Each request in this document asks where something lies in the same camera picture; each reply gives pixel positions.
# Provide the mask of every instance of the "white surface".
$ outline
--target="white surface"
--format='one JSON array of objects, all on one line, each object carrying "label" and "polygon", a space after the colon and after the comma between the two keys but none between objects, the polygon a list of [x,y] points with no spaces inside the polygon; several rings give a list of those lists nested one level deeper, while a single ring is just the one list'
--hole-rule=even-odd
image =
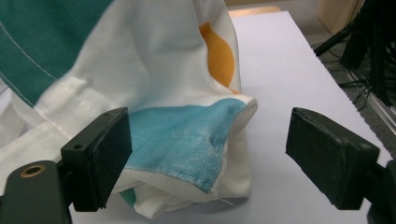
[{"label": "white surface", "polygon": [[[360,211],[338,211],[285,154],[291,109],[318,111],[381,147],[369,126],[316,58],[289,13],[233,19],[245,94],[259,110],[247,126],[253,168],[247,200],[196,204],[150,220],[120,195],[98,213],[72,211],[74,223],[366,223]],[[381,152],[383,161],[389,154]]]}]

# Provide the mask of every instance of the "fabric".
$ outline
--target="fabric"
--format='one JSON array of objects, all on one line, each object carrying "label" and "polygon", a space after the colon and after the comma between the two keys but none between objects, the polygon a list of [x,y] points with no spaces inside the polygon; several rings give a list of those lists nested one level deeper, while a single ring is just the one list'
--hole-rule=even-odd
[{"label": "fabric", "polygon": [[21,126],[2,139],[1,188],[13,169],[59,160],[98,115],[128,106],[134,153],[113,193],[136,212],[249,195],[244,127],[257,102],[240,93],[221,0],[2,1],[0,43],[14,92],[0,127],[12,116]]}]

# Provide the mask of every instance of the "teal fabric patch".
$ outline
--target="teal fabric patch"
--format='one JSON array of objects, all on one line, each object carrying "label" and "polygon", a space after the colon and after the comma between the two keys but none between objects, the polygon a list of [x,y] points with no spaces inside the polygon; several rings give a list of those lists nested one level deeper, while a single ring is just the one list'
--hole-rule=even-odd
[{"label": "teal fabric patch", "polygon": [[136,193],[134,192],[134,189],[128,189],[120,193],[122,198],[129,204],[129,206],[134,207],[134,204],[136,203]]},{"label": "teal fabric patch", "polygon": [[0,78],[33,106],[72,67],[110,2],[0,1]]},{"label": "teal fabric patch", "polygon": [[126,168],[184,180],[208,193],[221,169],[233,121],[246,107],[236,99],[210,106],[156,107],[130,115],[134,152]]}]

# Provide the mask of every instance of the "fabric fold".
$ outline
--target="fabric fold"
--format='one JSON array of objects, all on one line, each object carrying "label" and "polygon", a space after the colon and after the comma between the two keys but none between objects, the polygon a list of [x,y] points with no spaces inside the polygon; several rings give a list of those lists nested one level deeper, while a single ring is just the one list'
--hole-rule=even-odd
[{"label": "fabric fold", "polygon": [[[134,153],[113,193],[121,192],[136,212],[157,217],[192,203],[247,197],[251,172],[244,129],[257,102],[241,93],[236,35],[224,3],[115,0],[94,8],[81,6],[95,11],[89,23],[75,30],[81,35],[73,48],[79,49],[73,57],[65,52],[70,56],[67,63],[75,59],[68,70],[66,61],[62,69],[51,67],[35,52],[39,49],[26,48],[25,37],[9,29],[14,24],[9,20],[21,19],[21,6],[14,14],[0,10],[0,40],[4,36],[7,40],[3,49],[8,50],[7,57],[24,58],[14,67],[0,60],[0,74],[21,97],[19,108],[22,103],[34,111],[18,116],[29,123],[29,132],[0,149],[0,162],[12,168],[36,160],[37,155],[59,160],[59,145],[101,113],[127,106]],[[70,15],[83,11],[49,8]],[[79,14],[77,18],[87,20]],[[54,43],[63,41],[59,36],[76,25],[49,29],[59,31]],[[67,43],[62,46],[69,46],[70,40],[64,39]],[[35,83],[41,79],[43,83],[28,86],[26,71],[34,73]],[[21,73],[27,74],[24,81],[19,80]],[[38,154],[13,159],[22,152],[20,147],[35,151],[36,145],[29,143],[36,140],[28,136],[46,133],[43,139],[49,142],[37,141],[42,144]]]}]

